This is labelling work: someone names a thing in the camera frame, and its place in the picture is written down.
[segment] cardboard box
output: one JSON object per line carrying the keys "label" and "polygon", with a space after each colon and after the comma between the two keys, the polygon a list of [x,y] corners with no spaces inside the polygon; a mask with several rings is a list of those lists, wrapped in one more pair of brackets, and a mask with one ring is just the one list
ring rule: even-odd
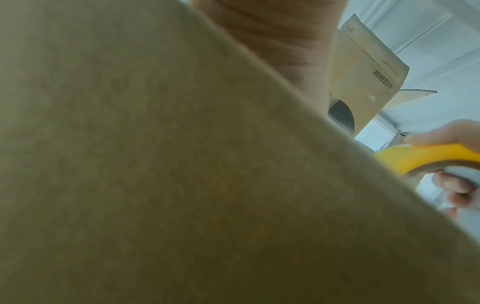
{"label": "cardboard box", "polygon": [[409,67],[353,15],[338,30],[330,116],[358,134],[400,90],[408,73]]}

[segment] yellow tape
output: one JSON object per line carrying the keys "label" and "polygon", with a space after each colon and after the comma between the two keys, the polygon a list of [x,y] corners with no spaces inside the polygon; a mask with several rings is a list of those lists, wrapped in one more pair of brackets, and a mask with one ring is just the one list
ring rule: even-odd
{"label": "yellow tape", "polygon": [[396,146],[375,154],[375,158],[399,175],[442,162],[473,162],[480,166],[480,154],[459,144],[412,147]]}

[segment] hand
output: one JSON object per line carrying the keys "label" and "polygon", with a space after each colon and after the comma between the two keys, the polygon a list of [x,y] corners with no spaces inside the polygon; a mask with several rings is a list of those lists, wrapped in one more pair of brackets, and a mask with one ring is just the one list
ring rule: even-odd
{"label": "hand", "polygon": [[[409,135],[405,138],[405,142],[414,146],[457,143],[480,153],[480,122],[457,120],[428,133]],[[435,173],[433,183],[448,192],[446,198],[453,208],[446,213],[452,218],[457,216],[457,208],[468,208],[478,195],[474,185],[453,175]]]}
{"label": "hand", "polygon": [[328,113],[336,28],[348,0],[190,0]]}

